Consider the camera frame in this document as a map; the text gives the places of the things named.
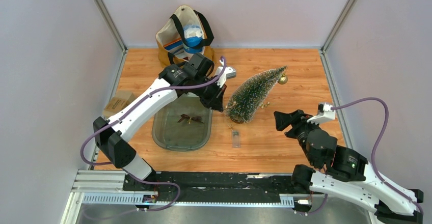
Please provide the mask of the gold bead garland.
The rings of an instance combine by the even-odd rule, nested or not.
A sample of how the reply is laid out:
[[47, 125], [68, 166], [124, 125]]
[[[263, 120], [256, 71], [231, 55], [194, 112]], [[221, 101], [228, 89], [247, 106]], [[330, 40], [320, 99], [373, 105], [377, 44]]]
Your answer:
[[259, 107], [260, 107], [261, 109], [264, 109], [265, 107], [268, 107], [268, 106], [270, 106], [270, 105], [271, 105], [270, 102], [264, 102], [264, 103], [260, 104]]

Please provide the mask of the brown ribbon bow ornament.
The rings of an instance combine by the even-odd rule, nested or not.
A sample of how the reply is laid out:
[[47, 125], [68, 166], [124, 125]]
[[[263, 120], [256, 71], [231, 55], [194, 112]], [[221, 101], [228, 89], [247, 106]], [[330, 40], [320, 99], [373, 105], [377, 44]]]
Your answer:
[[202, 121], [202, 117], [201, 116], [194, 116], [191, 117], [187, 114], [181, 114], [180, 115], [180, 119], [177, 121], [178, 123], [182, 122], [186, 120], [188, 124], [190, 124], [191, 122], [197, 122], [197, 123], [201, 123], [203, 124], [204, 122]]

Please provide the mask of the small frosted christmas tree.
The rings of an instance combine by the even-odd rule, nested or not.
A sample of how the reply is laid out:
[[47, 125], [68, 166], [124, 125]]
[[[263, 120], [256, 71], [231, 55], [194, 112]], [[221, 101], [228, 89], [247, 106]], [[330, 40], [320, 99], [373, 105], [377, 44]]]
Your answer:
[[287, 66], [255, 74], [242, 83], [227, 102], [225, 114], [236, 124], [251, 122], [270, 91], [285, 74]]

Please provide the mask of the gold bell ornament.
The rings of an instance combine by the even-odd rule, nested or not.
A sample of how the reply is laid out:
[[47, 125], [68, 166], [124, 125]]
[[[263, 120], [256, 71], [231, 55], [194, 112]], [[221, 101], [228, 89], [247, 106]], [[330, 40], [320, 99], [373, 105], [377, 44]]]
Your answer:
[[280, 78], [278, 79], [277, 83], [280, 85], [284, 85], [288, 82], [288, 77], [286, 76], [286, 74], [282, 74], [280, 76]]

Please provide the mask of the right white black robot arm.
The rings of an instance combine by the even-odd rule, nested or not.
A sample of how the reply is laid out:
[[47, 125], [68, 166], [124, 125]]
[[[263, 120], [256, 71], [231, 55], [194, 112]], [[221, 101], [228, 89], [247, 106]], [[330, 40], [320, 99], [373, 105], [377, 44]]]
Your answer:
[[316, 115], [302, 110], [274, 112], [276, 130], [289, 131], [296, 139], [309, 165], [298, 164], [291, 176], [294, 191], [321, 192], [356, 204], [374, 214], [382, 223], [422, 223], [423, 214], [416, 207], [423, 192], [403, 188], [388, 178], [379, 177], [372, 163], [357, 151], [337, 144], [337, 139], [320, 125], [332, 121], [336, 113], [319, 109]]

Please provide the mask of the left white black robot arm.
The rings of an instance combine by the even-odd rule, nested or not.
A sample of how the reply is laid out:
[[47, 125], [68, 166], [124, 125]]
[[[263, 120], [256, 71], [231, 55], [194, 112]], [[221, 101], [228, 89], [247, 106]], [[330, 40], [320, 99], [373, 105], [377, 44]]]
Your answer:
[[110, 164], [135, 178], [142, 190], [151, 190], [156, 183], [153, 168], [129, 141], [151, 117], [183, 94], [192, 93], [205, 108], [222, 112], [225, 83], [235, 70], [224, 57], [219, 62], [221, 65], [213, 77], [207, 74], [215, 67], [214, 62], [200, 53], [189, 61], [164, 67], [151, 86], [130, 105], [107, 119], [95, 119], [90, 138]]

